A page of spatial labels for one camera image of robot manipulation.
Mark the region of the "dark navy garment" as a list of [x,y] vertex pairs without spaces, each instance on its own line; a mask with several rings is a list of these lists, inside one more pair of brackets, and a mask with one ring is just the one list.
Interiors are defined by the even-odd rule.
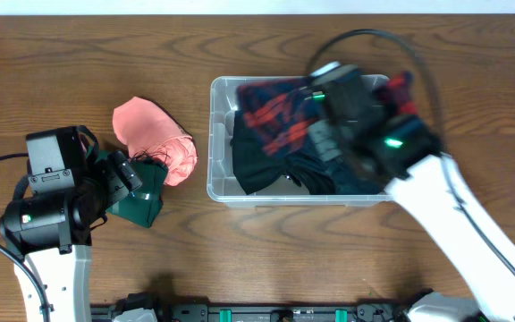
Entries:
[[324,160],[313,150],[314,159],[319,163],[319,179],[308,187],[314,195],[377,195],[383,187],[377,183],[358,177],[343,156]]

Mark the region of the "dark green garment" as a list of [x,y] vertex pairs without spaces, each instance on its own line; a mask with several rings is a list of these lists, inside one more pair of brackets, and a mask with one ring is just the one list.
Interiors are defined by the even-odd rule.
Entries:
[[96,195],[92,199],[94,218],[105,220],[108,214],[112,214],[135,225],[151,227],[163,208],[162,190],[168,173],[166,166],[150,157],[127,158],[143,184],[125,199],[107,207],[105,205],[105,195],[91,171],[91,167],[97,161],[99,151],[104,150],[92,148],[87,153],[90,178],[97,186],[95,189]]

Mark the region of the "red navy plaid shirt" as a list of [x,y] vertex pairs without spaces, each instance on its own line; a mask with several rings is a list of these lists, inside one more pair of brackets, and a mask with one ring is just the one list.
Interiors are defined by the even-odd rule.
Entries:
[[[387,114],[415,114],[410,94],[413,75],[401,72],[375,89],[363,88],[370,102],[383,106]],[[242,121],[253,131],[270,157],[281,158],[302,149],[307,128],[323,117],[335,98],[327,89],[312,89],[307,77],[267,80],[242,85],[236,97]]]

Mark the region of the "black garment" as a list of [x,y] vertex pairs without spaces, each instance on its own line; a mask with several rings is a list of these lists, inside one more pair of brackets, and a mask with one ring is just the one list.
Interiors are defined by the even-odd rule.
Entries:
[[230,145],[232,172],[246,194],[261,191],[282,178],[294,187],[305,187],[312,195],[336,193],[327,166],[313,148],[305,147],[281,159],[268,156],[254,132],[246,126],[241,111],[234,115]]

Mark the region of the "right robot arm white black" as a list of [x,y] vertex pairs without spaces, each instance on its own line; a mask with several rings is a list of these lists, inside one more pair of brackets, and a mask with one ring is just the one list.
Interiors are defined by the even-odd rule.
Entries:
[[409,321],[515,321],[515,245],[486,212],[442,142],[416,115],[371,126],[327,120],[308,127],[323,158],[343,157],[359,176],[383,187],[448,258],[472,301],[430,293],[405,313]]

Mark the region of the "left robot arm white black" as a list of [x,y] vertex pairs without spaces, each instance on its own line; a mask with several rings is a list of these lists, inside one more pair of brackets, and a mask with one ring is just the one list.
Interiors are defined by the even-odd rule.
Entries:
[[55,178],[44,174],[33,182],[48,190],[8,204],[0,234],[18,259],[14,273],[29,321],[90,321],[91,232],[141,180],[120,151],[102,155],[78,183],[62,186]]

